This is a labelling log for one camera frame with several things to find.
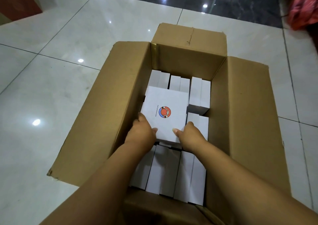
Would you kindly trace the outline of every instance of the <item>logo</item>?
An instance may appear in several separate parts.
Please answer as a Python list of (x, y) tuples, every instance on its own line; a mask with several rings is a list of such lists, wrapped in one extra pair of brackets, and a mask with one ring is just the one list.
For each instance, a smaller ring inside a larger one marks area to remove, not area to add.
[(171, 114), (171, 110), (167, 106), (163, 106), (159, 109), (159, 115), (162, 118), (168, 118)]

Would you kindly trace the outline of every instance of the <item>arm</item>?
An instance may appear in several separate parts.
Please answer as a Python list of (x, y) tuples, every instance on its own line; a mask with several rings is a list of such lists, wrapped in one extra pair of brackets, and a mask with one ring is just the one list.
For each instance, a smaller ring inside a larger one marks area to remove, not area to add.
[(207, 142), (192, 122), (183, 132), (173, 132), (183, 148), (192, 152), (212, 175), (241, 224), (318, 224), (315, 212)]
[(130, 177), (141, 158), (153, 147), (156, 132), (139, 113), (125, 143), (41, 225), (113, 224)]

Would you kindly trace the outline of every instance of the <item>tile floor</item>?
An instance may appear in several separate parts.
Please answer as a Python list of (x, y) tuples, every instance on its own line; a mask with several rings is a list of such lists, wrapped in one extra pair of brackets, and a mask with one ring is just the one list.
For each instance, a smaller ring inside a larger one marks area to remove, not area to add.
[(161, 22), (223, 31), (229, 55), (269, 66), (292, 195), (318, 212), (318, 55), (306, 32), (140, 0), (40, 2), (43, 14), (0, 26), (0, 224), (38, 224), (76, 190), (47, 171), (112, 45), (150, 41)]

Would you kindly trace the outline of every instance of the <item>brown box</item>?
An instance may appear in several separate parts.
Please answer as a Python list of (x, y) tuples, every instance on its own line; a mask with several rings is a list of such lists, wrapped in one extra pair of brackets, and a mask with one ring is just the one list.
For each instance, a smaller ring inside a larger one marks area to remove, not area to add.
[(38, 0), (0, 0), (0, 25), (40, 13)]
[[(105, 162), (140, 111), (152, 69), (211, 80), (209, 142), (290, 194), (268, 66), (227, 57), (224, 33), (165, 23), (151, 43), (115, 43), (48, 175), (80, 186)], [(129, 189), (124, 217), (139, 224), (233, 224), (209, 174), (205, 187), (204, 207)]]

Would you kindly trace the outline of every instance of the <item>red bag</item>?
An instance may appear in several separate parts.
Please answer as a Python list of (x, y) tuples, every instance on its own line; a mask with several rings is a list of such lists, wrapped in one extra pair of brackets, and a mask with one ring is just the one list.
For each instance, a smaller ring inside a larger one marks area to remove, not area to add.
[(318, 0), (292, 0), (287, 22), (293, 30), (318, 22)]

